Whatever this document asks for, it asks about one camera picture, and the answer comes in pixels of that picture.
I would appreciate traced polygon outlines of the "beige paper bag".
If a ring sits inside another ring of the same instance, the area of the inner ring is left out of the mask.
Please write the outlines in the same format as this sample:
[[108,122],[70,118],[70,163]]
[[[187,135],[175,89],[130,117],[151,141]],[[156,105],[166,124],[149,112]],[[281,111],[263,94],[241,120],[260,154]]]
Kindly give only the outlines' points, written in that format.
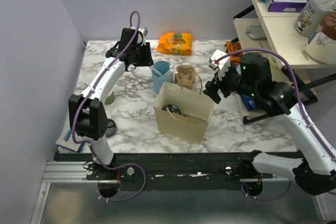
[[214,101],[201,90],[165,82],[154,99],[157,129],[183,140],[201,144],[213,116]]

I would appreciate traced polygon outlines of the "black plastic cup lid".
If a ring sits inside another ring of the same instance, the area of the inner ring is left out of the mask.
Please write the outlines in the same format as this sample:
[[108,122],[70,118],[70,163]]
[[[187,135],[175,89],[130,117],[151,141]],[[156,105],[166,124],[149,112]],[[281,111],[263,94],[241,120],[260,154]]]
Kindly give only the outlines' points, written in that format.
[[170,112],[170,113],[175,113],[175,114],[181,115],[181,110],[178,108],[178,106],[176,106],[174,104],[167,104],[162,108],[162,110]]

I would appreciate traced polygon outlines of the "green paper cup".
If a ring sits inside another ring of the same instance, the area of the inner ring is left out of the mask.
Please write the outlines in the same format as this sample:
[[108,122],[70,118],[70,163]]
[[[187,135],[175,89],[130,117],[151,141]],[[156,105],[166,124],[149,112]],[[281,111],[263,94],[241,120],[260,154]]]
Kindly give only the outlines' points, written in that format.
[[106,105],[110,105],[114,101],[115,101],[114,91],[111,89],[104,103]]

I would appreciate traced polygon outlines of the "single brown pulp cup carrier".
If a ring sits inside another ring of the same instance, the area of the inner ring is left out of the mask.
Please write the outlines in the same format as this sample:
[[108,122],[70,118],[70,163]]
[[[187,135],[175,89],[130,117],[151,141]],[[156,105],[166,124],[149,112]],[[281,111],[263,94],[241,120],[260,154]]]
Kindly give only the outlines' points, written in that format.
[[190,116],[187,114],[182,114],[182,116],[184,117],[184,121],[188,121],[188,120],[196,120],[196,121],[200,121],[200,122],[208,122],[208,119],[201,119],[195,116]]

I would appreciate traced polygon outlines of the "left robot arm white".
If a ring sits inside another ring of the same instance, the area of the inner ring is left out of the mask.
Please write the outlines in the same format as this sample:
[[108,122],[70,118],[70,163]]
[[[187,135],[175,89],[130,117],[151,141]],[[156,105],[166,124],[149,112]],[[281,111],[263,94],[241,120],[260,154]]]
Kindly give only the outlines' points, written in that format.
[[110,149],[106,131],[108,118],[104,103],[117,80],[129,66],[153,65],[146,27],[134,26],[122,30],[121,39],[106,52],[101,69],[89,86],[80,95],[72,94],[68,100],[69,123],[72,133],[82,137],[88,144],[93,160],[100,164],[98,173],[104,179],[116,175],[116,166],[111,163],[114,153]]

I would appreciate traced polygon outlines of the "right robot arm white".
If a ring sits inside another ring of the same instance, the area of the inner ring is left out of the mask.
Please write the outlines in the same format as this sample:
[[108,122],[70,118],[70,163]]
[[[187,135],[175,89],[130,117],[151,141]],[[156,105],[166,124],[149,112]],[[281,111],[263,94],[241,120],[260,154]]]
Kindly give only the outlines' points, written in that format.
[[335,190],[335,148],[308,117],[293,70],[292,84],[272,79],[270,62],[261,55],[263,49],[241,50],[240,70],[230,62],[232,54],[216,50],[209,60],[214,77],[203,91],[215,103],[231,93],[252,98],[266,116],[273,118],[290,135],[302,158],[285,158],[253,151],[241,164],[243,178],[272,174],[294,180],[310,195]]

